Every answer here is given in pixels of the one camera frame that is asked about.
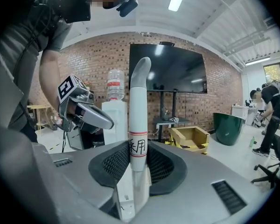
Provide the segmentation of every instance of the green container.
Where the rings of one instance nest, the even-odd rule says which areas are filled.
[[[217,140],[228,146],[236,143],[244,120],[229,114],[214,113],[214,128]]]

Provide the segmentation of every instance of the white tube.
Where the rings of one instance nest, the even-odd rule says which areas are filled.
[[[147,154],[147,90],[143,87],[130,91],[129,142],[131,168],[143,171]]]
[[[139,212],[148,199],[148,192],[145,193],[147,156],[146,78],[150,67],[150,59],[148,57],[142,58],[136,65],[131,77],[129,150],[135,213]]]
[[[146,165],[147,154],[147,88],[146,78],[151,61],[142,58],[131,77],[130,89],[130,162],[133,171],[141,172]]]

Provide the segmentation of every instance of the black label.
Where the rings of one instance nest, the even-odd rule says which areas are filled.
[[[62,100],[72,88],[74,88],[74,84],[71,81],[71,78],[67,77],[66,80],[58,87],[60,99]]]

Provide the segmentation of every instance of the black t-shirt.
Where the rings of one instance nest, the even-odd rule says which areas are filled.
[[[273,115],[280,119],[280,95],[274,96],[277,93],[279,93],[279,91],[276,87],[267,86],[262,89],[261,96],[266,104],[269,102],[272,103],[274,109]]]

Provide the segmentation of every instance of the brick wall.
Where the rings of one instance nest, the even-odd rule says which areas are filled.
[[[125,73],[126,96],[129,102],[128,72],[129,48],[131,43],[159,44],[161,41],[173,42],[176,47],[192,50],[203,55],[208,82],[207,94],[178,93],[176,115],[187,117],[189,125],[198,125],[205,130],[213,128],[213,112],[231,114],[231,105],[242,101],[241,75],[226,61],[211,51],[176,37],[160,34],[138,34],[133,32],[115,33],[93,37],[66,47],[61,51],[59,66],[62,79],[73,72],[88,83],[96,95],[96,104],[107,98],[107,74],[111,69],[120,69]],[[33,104],[46,104],[47,101],[40,90],[38,67],[30,92]],[[148,132],[154,133],[153,118],[159,116],[159,96],[157,92],[147,94]],[[164,105],[171,111],[172,94],[165,93]]]

